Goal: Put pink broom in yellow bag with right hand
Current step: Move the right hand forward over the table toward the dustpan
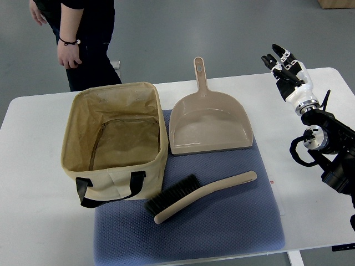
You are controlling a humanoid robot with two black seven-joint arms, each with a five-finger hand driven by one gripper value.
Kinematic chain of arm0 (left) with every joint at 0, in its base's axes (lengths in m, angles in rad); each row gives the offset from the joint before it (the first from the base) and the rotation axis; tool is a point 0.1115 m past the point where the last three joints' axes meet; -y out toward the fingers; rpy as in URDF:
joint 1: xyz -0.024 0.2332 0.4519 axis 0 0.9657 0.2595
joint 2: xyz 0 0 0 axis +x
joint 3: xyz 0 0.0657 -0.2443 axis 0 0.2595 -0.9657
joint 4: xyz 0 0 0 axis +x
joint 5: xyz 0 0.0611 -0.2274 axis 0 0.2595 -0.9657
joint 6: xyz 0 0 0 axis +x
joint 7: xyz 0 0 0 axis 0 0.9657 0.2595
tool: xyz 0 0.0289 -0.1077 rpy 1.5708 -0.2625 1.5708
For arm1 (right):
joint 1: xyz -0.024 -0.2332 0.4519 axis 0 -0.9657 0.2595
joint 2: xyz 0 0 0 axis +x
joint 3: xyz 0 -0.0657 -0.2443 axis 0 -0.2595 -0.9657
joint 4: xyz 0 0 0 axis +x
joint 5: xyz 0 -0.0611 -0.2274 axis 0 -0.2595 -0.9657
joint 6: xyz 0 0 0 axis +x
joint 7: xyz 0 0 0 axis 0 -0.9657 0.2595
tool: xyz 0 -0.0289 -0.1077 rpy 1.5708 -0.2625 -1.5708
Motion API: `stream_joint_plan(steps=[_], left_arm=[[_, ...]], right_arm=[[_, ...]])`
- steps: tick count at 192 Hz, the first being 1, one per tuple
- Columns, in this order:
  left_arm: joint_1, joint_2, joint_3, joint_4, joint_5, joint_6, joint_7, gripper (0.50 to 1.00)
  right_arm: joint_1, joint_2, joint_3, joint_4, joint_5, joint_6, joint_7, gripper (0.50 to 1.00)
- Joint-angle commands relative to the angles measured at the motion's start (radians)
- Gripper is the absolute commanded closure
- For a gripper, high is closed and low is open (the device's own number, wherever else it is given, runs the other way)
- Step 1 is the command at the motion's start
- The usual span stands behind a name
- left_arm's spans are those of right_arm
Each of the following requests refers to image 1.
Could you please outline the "person's left hand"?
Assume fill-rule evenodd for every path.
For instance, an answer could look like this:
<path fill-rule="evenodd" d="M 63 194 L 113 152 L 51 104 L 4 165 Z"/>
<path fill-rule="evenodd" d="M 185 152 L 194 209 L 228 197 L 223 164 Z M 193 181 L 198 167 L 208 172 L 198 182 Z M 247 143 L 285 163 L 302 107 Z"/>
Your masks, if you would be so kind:
<path fill-rule="evenodd" d="M 59 64 L 66 69 L 75 69 L 82 63 L 77 44 L 59 42 L 57 45 L 57 54 Z"/>

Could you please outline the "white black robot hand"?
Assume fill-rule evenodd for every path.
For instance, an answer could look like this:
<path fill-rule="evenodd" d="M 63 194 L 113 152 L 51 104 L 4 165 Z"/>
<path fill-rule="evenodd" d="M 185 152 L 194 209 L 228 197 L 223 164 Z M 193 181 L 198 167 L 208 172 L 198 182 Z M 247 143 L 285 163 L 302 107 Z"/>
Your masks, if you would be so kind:
<path fill-rule="evenodd" d="M 279 60 L 271 54 L 264 55 L 261 59 L 276 79 L 276 86 L 283 100 L 293 106 L 298 116 L 318 109 L 320 104 L 313 94 L 313 82 L 305 65 L 289 50 L 277 44 L 273 44 L 272 49 Z"/>

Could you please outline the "person's right hand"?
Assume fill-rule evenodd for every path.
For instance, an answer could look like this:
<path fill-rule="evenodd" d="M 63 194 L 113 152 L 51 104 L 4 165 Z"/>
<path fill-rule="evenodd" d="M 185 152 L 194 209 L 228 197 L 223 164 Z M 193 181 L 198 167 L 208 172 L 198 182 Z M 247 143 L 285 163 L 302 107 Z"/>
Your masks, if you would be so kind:
<path fill-rule="evenodd" d="M 36 3 L 34 2 L 34 0 L 29 0 L 29 11 L 30 14 L 33 18 L 33 20 L 40 26 L 47 24 L 47 21 L 44 17 L 44 15 L 42 14 L 42 12 L 39 10 L 39 8 L 37 7 Z"/>

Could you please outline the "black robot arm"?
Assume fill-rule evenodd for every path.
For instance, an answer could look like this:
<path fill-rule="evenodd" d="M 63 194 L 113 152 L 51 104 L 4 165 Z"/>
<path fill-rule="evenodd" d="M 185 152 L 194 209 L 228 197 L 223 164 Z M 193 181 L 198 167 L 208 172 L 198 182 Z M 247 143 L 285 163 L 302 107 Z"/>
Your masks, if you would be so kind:
<path fill-rule="evenodd" d="M 354 130 L 326 111 L 330 93 L 328 90 L 319 108 L 307 108 L 301 115 L 307 128 L 291 142 L 290 154 L 302 166 L 318 165 L 323 169 L 322 182 L 338 193 L 350 195 L 354 202 Z M 300 142 L 308 149 L 312 162 L 298 155 L 296 148 Z"/>

